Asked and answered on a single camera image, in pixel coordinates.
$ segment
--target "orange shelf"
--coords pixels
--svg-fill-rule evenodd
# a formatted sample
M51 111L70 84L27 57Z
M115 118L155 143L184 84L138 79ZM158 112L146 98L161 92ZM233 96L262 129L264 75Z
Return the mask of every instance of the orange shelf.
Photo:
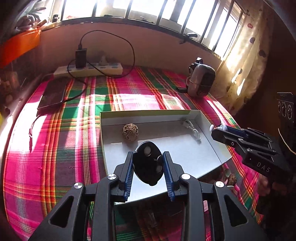
M0 68L5 67L40 43L41 30L29 30L13 36L0 47Z

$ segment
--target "wall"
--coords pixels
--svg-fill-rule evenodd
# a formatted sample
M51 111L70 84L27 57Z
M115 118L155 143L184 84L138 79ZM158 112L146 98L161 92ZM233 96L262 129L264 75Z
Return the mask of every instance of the wall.
M253 98L234 116L238 124L278 136L277 92L296 94L296 42L276 16L266 70Z
M188 74L188 67L197 57L215 70L221 60L193 44L179 44L180 39L156 30L120 23L81 23L66 25L43 31L38 47L40 67L44 73L66 66L75 58L80 38L91 30L105 30L126 38L134 47L136 65L172 70ZM94 32L83 39L87 48L87 59L99 62L102 51L108 57L123 64L132 64L133 56L128 43L117 37Z

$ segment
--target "blue gripper pad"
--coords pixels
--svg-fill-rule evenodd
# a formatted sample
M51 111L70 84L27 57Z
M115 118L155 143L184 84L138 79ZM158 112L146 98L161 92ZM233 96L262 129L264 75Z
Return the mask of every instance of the blue gripper pad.
M126 175L126 179L124 182L124 193L123 193L123 197L124 200L127 201L128 197L130 196L131 193L131 183L133 181L133 161L132 158L130 160L129 166L128 166L128 172Z
M237 128L227 126L227 131L232 133L232 134L235 134L237 136L240 136L242 138L246 137L246 133L244 131L240 130L240 129L237 129Z
M165 175L165 183L167 185L168 196L170 197L171 201L174 201L175 200L174 182L168 167L168 160L164 153L163 153L163 173Z

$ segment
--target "window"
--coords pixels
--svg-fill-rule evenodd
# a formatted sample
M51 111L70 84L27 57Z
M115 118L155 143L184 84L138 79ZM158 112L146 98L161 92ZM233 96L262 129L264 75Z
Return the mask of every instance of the window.
M143 21L178 32L180 36L196 33L197 37L193 38L196 42L221 57L230 49L244 20L244 11L235 0L42 1L46 4L43 19L52 20L54 15L62 21L108 15Z

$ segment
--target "bed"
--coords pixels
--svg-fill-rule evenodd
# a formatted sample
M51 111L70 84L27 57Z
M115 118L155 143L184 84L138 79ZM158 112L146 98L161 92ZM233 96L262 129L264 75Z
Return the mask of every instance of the bed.
M43 82L22 109L13 129L4 166L4 203L9 223L28 240L53 206L76 182L99 182L106 173L100 144L100 112L122 110L201 110L214 125L238 127L230 114L211 95L190 98L176 92L185 87L186 76L161 69L135 67L126 77L88 77L87 90L66 102L53 115L41 116L33 129L29 151L28 130L36 118L37 106L48 82ZM72 80L66 97L81 92L83 85ZM234 194L257 222L258 173L244 166L241 157L229 148L232 160L223 165L237 178ZM131 209L131 219L117 222L117 240L180 240L182 223L175 215L171 223L147 225L140 211ZM210 239L207 227L207 239Z

